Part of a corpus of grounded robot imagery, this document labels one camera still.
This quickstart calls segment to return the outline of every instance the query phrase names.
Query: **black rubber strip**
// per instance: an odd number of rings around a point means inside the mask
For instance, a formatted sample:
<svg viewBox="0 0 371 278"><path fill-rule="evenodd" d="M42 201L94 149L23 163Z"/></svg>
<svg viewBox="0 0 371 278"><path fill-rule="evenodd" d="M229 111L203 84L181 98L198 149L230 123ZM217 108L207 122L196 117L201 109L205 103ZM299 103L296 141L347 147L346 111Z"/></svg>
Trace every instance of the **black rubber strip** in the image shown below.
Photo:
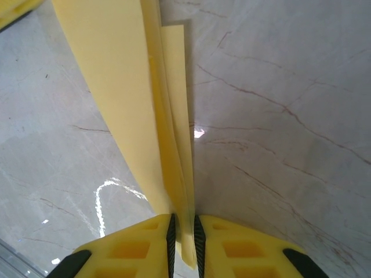
<svg viewBox="0 0 371 278"><path fill-rule="evenodd" d="M290 248L283 253L304 278L329 278L309 256Z"/></svg>
<svg viewBox="0 0 371 278"><path fill-rule="evenodd" d="M206 235L202 227L201 220L198 215L195 216L195 248L197 254L198 276L204 278L205 276L205 248Z"/></svg>
<svg viewBox="0 0 371 278"><path fill-rule="evenodd" d="M168 233L166 234L166 244L167 244L167 249L168 249L169 278L173 278L174 276L175 237L176 237L175 215L172 214L170 218L170 222L169 222Z"/></svg>
<svg viewBox="0 0 371 278"><path fill-rule="evenodd" d="M89 250L81 250L65 257L47 278L74 278L91 255Z"/></svg>

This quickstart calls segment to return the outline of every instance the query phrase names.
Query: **stack of yellow sheets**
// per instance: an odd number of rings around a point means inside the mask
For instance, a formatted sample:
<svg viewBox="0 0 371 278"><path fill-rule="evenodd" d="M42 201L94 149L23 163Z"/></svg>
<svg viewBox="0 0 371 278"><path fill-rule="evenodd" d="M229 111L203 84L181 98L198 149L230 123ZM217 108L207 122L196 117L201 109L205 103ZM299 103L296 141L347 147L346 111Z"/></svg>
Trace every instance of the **stack of yellow sheets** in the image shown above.
<svg viewBox="0 0 371 278"><path fill-rule="evenodd" d="M179 251L195 268L183 26L161 26L158 0L53 4L131 172L156 213L176 213Z"/></svg>

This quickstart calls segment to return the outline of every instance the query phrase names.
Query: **white marble slab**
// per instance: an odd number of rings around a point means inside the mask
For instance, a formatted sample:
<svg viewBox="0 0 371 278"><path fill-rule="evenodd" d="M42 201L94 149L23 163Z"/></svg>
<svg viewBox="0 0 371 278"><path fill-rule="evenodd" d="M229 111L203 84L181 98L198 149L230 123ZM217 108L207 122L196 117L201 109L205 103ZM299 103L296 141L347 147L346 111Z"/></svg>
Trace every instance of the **white marble slab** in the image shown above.
<svg viewBox="0 0 371 278"><path fill-rule="evenodd" d="M370 277L370 2L161 11L186 26L198 212L295 242L330 277ZM0 188L0 238L45 271L153 215L49 1L0 34Z"/></svg>

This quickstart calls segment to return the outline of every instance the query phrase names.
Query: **yellow plastic sheet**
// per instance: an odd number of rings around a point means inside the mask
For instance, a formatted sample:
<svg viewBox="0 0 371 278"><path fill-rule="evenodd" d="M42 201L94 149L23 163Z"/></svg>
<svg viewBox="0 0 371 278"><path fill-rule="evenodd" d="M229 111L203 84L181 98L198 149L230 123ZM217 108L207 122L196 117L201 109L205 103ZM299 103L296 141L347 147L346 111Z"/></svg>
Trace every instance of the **yellow plastic sheet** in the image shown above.
<svg viewBox="0 0 371 278"><path fill-rule="evenodd" d="M177 214L196 266L183 26L161 27L157 0L53 0L97 106L153 209Z"/></svg>

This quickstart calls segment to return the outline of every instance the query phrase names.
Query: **brown vein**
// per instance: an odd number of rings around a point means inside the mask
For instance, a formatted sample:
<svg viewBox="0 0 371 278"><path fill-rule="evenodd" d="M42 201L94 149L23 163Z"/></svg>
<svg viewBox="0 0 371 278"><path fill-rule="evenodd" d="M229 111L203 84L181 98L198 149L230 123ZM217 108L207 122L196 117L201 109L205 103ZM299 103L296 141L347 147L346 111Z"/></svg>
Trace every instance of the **brown vein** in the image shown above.
<svg viewBox="0 0 371 278"><path fill-rule="evenodd" d="M62 246L62 245L60 245L60 244L57 244L57 243L55 243L55 242L50 242L50 241L48 241L48 240L44 240L44 239L32 239L32 238L30 238L30 237L23 237L23 239L33 240L33 241L35 241L35 242L45 242L45 243L50 243L50 244L54 244L54 245L56 245L56 246L59 246L59 247L61 247L61 248L64 248L64 249L66 249L66 250L73 250L73 249L71 249L71 248L65 248L64 246Z"/></svg>
<svg viewBox="0 0 371 278"><path fill-rule="evenodd" d="M261 59L261 58L256 58L256 57L252 57L252 56L237 56L237 55L228 54L226 52L222 52L222 53L225 54L225 55L227 55L227 56L230 56L230 57L233 57L233 58L237 58L237 59L254 60L254 61L258 61L258 62L269 64L269 65L273 65L273 66L279 68L280 70L284 70L284 71L289 72L292 75L298 75L296 72L292 71L291 69L285 68L285 67L283 67L283 66L281 66L281 65L279 65L277 63L274 63L274 62L271 62L271 61L267 61L267 60L264 60L264 59ZM349 89L347 89L347 88L339 87L339 86L336 86L334 84L330 84L330 83L326 83L326 82L319 82L319 81L317 81L317 79L318 78L316 78L316 79L308 78L309 81L313 82L313 84L311 84L310 86L312 86L314 84L325 85L325 86L332 87L334 89L340 89L340 90L344 90L346 92L352 93L352 91L349 90Z"/></svg>
<svg viewBox="0 0 371 278"><path fill-rule="evenodd" d="M49 201L47 199L44 199L44 198L31 199L31 198L27 198L27 197L25 197L25 199L30 200L30 201L35 201L35 202L41 202L41 203L47 205L48 207L51 207L51 208L54 208L55 207L56 209L58 209L60 211L63 211L64 213L67 213L67 214L69 214L69 215L71 215L73 217L76 217L76 215L74 215L73 213L70 213L69 211L65 210L64 208L61 208L61 207L57 206L56 204L54 204L53 202L51 202L51 201Z"/></svg>
<svg viewBox="0 0 371 278"><path fill-rule="evenodd" d="M174 0L174 3L179 4L179 5L190 5L190 6L200 6L200 3L193 3L193 2L179 2Z"/></svg>
<svg viewBox="0 0 371 278"><path fill-rule="evenodd" d="M204 82L193 84L193 86L198 86L198 85L202 85L202 84L212 83L212 82L217 81L217 80L218 79L214 79L214 80L210 80L210 81L204 81Z"/></svg>
<svg viewBox="0 0 371 278"><path fill-rule="evenodd" d="M360 55L360 54L362 54L362 53L364 53L364 52L370 51L370 50L371 50L371 49L363 49L363 50L361 50L361 51L355 53L354 55L350 56L350 57L348 58L348 61L349 61L350 59L353 59L355 56L358 56L358 55Z"/></svg>
<svg viewBox="0 0 371 278"><path fill-rule="evenodd" d="M302 174L308 175L308 176L310 176L310 177L312 177L312 178L314 178L314 179L316 179L316 180L322 182L324 185L331 185L331 186L333 186L334 188L337 188L337 189L342 190L342 191L345 191L345 190L346 190L346 189L344 189L344 188L342 188L342 187L340 187L340 186L338 186L338 185L336 185L336 184L333 184L333 183L331 183L331 182L329 182L329 181L327 181L327 180L324 180L324 179L321 178L321 177L318 177L317 175L314 175L314 174L312 174L312 173L310 173L310 172L308 172L308 171L305 171L305 170L303 170L303 169L301 169L301 168L298 168L298 167L292 166L291 164L288 164L287 162L285 162L285 160L281 161L281 160L279 159L279 157L277 157L276 152L273 151L272 149L269 149L269 148L267 148L267 147L265 147L265 146L263 146L263 145L261 145L261 144L259 144L259 143L257 143L257 142L253 142L253 141L251 141L251 140L244 139L244 141L248 142L249 144L257 145L257 146L259 146L261 149L265 150L266 152L271 153L271 154L274 156L274 158L275 158L279 163L281 163L282 165L284 165L284 166L286 166L286 167L288 167L288 168L290 168L290 169L292 169L292 170L294 170L294 171L298 171L298 172L300 172L300 173L302 173ZM239 141L221 141L221 140L211 140L211 141L208 141L208 142L204 142L204 144L225 144L225 145L227 145L227 144L236 144L236 145L239 145L239 146L240 146L239 149L242 150L242 151L245 151L245 150L247 150L247 149L249 148L248 146L246 146L245 144L243 144L243 142L239 142ZM366 198L364 195L361 195L361 194L359 194L359 193L357 193L357 192L354 192L354 191L350 191L350 192L351 192L352 194L358 196L358 197L363 198L363 199Z"/></svg>
<svg viewBox="0 0 371 278"><path fill-rule="evenodd" d="M232 33L231 31L228 31L228 32L226 32L225 34L224 34L224 36L221 38L221 40L220 40L220 42L219 42L219 44L218 44L218 46L216 47L216 48L219 48L219 46L221 45L221 43L223 42L223 40L226 38L226 36L228 35L228 34L230 34L230 33Z"/></svg>
<svg viewBox="0 0 371 278"><path fill-rule="evenodd" d="M228 83L227 81L225 81L224 79L222 79L222 78L220 78L220 77L218 77L218 76L216 76L216 75L213 75L213 74L211 74L209 71L207 71L207 70L205 70L204 68L202 68L200 65L197 65L202 71L204 71L205 73L207 73L207 74L209 74L210 76L212 76L212 77L214 77L214 78L216 78L216 79L218 79L218 80L220 80L220 81L222 81L224 84L226 84L227 86L229 86L229 87L231 87L231 88L233 88L233 89L235 89L235 90L237 90L237 91L239 91L239 92L243 92L243 93L247 93L247 94L252 94L252 95L254 95L254 96L257 96L257 97L260 97L260 98L263 98L263 99L265 99L266 101L268 101L268 102L270 102L270 103L273 103L273 104L275 104L275 105L277 105L277 106L280 106L281 108L283 108L283 111L284 112L287 112L290 116L292 116L304 129L306 129L308 132L310 132L310 133L312 133L312 134L314 134L314 135L316 135L316 136L318 136L318 137L320 137L320 138L322 138L322 139L324 139L325 141L327 141L327 142L330 142L331 144L333 144L333 145L335 145L335 146L337 146L337 147L339 147L339 148L341 148L341 149L344 149L344 150L346 150L346 151L348 151L348 152L351 152L353 155L355 155L356 157L358 157L361 161L363 161L363 162L365 162L367 165L371 165L371 161L369 161L369 160L367 160L366 158L364 158L364 157L362 157L360 154L358 154L357 152L355 152L354 150L352 150L352 149L349 149L348 147L346 147L346 146L344 146L344 145L341 145L341 144L339 144L339 143L337 143L337 142L335 142L335 141L333 141L332 139L330 139L330 138L328 138L328 137L326 137L326 136L324 136L324 135L322 135L321 133L318 133L318 132L316 132L316 131L313 131L313 130L311 130L309 127L307 127L305 124L304 124L304 122L302 122L301 121L301 119L294 113L294 112L292 112L291 110L290 110L290 108L288 108L287 106L285 106L285 105L283 105L283 104L281 104L281 103L278 103L277 101L275 101L275 100L272 100L272 99L270 99L270 98L268 98L268 97L266 97L266 96L263 96L263 95L261 95L261 94L258 94L258 93L256 93L256 92L253 92L253 91L250 91L250 90L245 90L245 89L243 89L243 88L239 88L239 87L237 87L237 86L235 86L235 85L233 85L233 84L230 84L230 83Z"/></svg>
<svg viewBox="0 0 371 278"><path fill-rule="evenodd" d="M199 11L202 12L202 13L211 14L212 16L220 17L221 19L226 19L227 18L227 16L223 16L222 14L217 14L217 13L211 12L209 10L200 9Z"/></svg>
<svg viewBox="0 0 371 278"><path fill-rule="evenodd" d="M79 126L76 126L76 125L71 125L77 129L80 129L80 130L84 130L84 131L99 131L99 132L105 132L105 133L111 133L109 130L103 130L103 129L86 129L86 128L83 128L83 127L79 127Z"/></svg>
<svg viewBox="0 0 371 278"><path fill-rule="evenodd" d="M271 189L270 187L268 187L267 185L263 184L261 181L259 181L257 178L253 177L252 175L250 175L246 170L243 170L241 169L240 167L234 165L228 158L224 157L225 159L227 159L237 170L239 170L240 172L244 173L246 176L248 176L250 179L252 179L257 185L259 185L260 187L262 187L263 189L267 189L267 192L269 194L271 194L272 196L275 196L275 197L279 197L278 200L287 205L288 206L288 210L282 206L279 205L279 203L276 203L276 205L278 207L280 207L282 210L284 211L287 211L288 213L292 214L294 216L294 219L297 221L297 223L302 227L302 229L305 231L305 227L303 226L303 224L305 224L305 226L307 226L308 228L310 228L312 230L312 232L314 233L315 237L322 243L323 242L323 237L328 240L329 242L331 242L332 244L334 244L336 247L338 247L339 249L336 249L336 251L334 250L334 248L331 249L331 251L346 265L348 265L352 271L357 274L357 271L355 270L355 268L352 266L352 263L349 261L351 260L353 262L353 264L357 264L360 266L360 268L362 268L364 271L364 267L359 263L357 262L353 255L350 254L346 248L354 253L357 253L359 254L360 256L362 256L364 259L366 259L367 261L370 261L370 259L368 257L366 257L365 255L363 255L362 253L352 249L351 247L345 245L344 243L342 243L341 241L337 240L335 237L333 237L332 235L328 234L327 232L325 232L324 230L322 230L320 227L314 225L313 223L309 222L308 220L306 220L301 214L299 214L299 212L297 210L295 210L295 208L289 203L286 201L286 199L280 194L278 193L277 191Z"/></svg>

